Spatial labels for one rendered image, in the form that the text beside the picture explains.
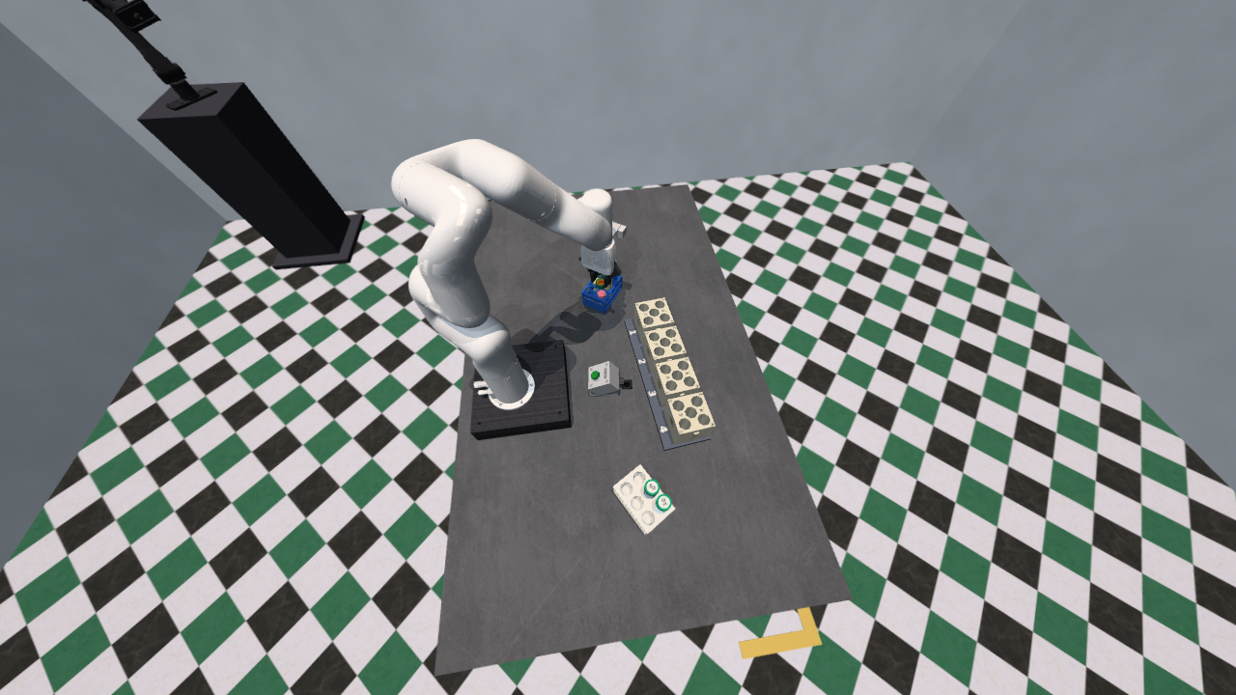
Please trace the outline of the white tube rack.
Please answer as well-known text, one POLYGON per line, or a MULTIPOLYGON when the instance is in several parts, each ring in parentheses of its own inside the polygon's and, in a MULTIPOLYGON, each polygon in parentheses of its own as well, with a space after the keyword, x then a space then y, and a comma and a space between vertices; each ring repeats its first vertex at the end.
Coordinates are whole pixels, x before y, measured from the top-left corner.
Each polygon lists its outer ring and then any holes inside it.
POLYGON ((650 480, 648 472, 641 465, 637 465, 637 469, 628 474, 625 479, 622 479, 619 484, 616 484, 613 488, 613 492, 618 500, 620 500, 620 503, 623 503, 624 510, 630 512, 632 518, 637 522, 637 527, 639 527, 645 535, 653 532, 653 529, 658 527, 662 519, 666 519, 667 514, 674 512, 674 505, 671 506, 671 510, 665 512, 665 514, 659 514, 659 512, 655 511, 655 500, 658 500, 659 493, 662 493, 662 491, 655 493, 653 500, 646 498, 644 486, 648 480, 650 480), (630 496, 627 496, 627 493, 630 496))

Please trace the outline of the blue tube rack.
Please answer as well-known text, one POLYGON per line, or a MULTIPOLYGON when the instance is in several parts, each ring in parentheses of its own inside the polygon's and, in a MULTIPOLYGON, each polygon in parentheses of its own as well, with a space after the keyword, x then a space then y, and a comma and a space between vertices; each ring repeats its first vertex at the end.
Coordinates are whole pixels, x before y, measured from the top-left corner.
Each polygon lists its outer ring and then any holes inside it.
POLYGON ((590 283, 586 287, 583 287, 581 294, 583 305, 588 305, 595 310, 604 313, 606 309, 608 309, 609 305, 612 305, 612 302, 616 299, 616 296, 620 292, 620 289, 622 289, 622 276, 614 276, 612 277, 612 289, 606 291, 604 298, 599 298, 599 296, 597 296, 596 286, 590 281, 590 283), (587 289, 590 291, 587 292, 587 289))

